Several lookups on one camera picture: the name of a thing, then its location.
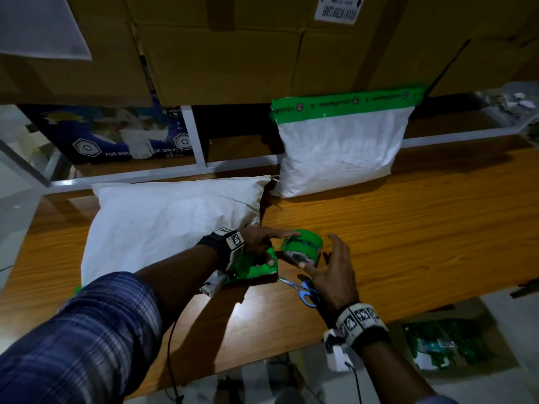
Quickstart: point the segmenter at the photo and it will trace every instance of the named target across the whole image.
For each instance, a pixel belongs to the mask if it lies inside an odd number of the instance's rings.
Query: person
[[[245,252],[258,255],[265,253],[270,238],[299,235],[268,227],[238,231]],[[145,378],[165,331],[212,272],[227,265],[231,251],[207,237],[134,274],[112,272],[82,288],[50,320],[0,355],[0,401],[122,402]],[[327,269],[300,265],[337,319],[360,296],[347,244],[334,234],[329,238],[333,251]],[[361,344],[354,341],[352,348],[363,358],[382,403],[454,402],[435,394],[391,345],[383,327],[371,329],[376,334]]]

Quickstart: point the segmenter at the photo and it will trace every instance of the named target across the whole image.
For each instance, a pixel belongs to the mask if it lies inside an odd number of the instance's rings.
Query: wristband
[[[337,329],[348,346],[360,352],[363,347],[380,340],[391,341],[387,327],[372,305],[355,303],[346,306],[336,320]]]
[[[213,248],[219,255],[218,269],[227,271],[243,254],[244,243],[245,241],[238,231],[223,227],[202,237],[197,245],[207,245]]]

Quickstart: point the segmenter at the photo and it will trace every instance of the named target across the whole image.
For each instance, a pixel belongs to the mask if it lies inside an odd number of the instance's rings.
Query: white wristband with markers
[[[352,346],[354,340],[369,327],[382,327],[387,331],[378,313],[367,303],[356,303],[345,308],[337,318],[336,325],[348,346]]]

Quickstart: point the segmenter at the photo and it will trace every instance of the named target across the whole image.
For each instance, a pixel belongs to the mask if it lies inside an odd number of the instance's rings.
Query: metal frame
[[[26,180],[30,181],[33,186],[37,187],[37,189],[43,194],[90,189],[92,184],[95,183],[142,183],[153,180],[204,175],[220,171],[249,169],[252,167],[280,164],[283,155],[266,155],[237,160],[226,160],[223,162],[206,163],[192,108],[191,106],[182,106],[181,109],[185,120],[185,126],[191,141],[193,154],[195,155],[196,164],[166,167],[163,169],[149,169],[127,173],[117,173],[106,176],[81,177],[70,180],[50,181],[50,178],[53,178],[54,175],[57,174],[57,170],[60,168],[61,163],[66,161],[64,156],[58,150],[55,150],[54,154],[51,156],[49,165],[45,170],[45,176],[34,169],[28,162],[17,155],[17,153],[11,150],[10,147],[2,141],[0,141],[0,154],[4,152],[2,158],[8,159],[5,160],[8,163],[8,166],[10,166],[10,168],[19,175],[23,176]],[[538,115],[539,111],[536,110],[534,113],[528,115],[525,120],[520,121],[514,126],[505,128],[491,128],[485,130],[452,133],[448,135],[404,139],[402,141],[401,148],[412,148],[433,144],[484,139],[489,137],[516,135],[527,126],[529,121]]]

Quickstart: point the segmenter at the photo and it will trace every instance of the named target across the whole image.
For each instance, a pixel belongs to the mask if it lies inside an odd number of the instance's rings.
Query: wooden table
[[[508,138],[406,149],[392,176],[272,198],[263,222],[338,233],[361,298],[389,322],[539,277],[538,176],[539,152]],[[0,351],[73,295],[98,208],[89,191],[41,201],[0,300]],[[298,273],[279,267],[289,279]],[[176,381],[317,343],[324,329],[279,282],[195,296],[173,336]],[[165,347],[135,395],[170,386]]]

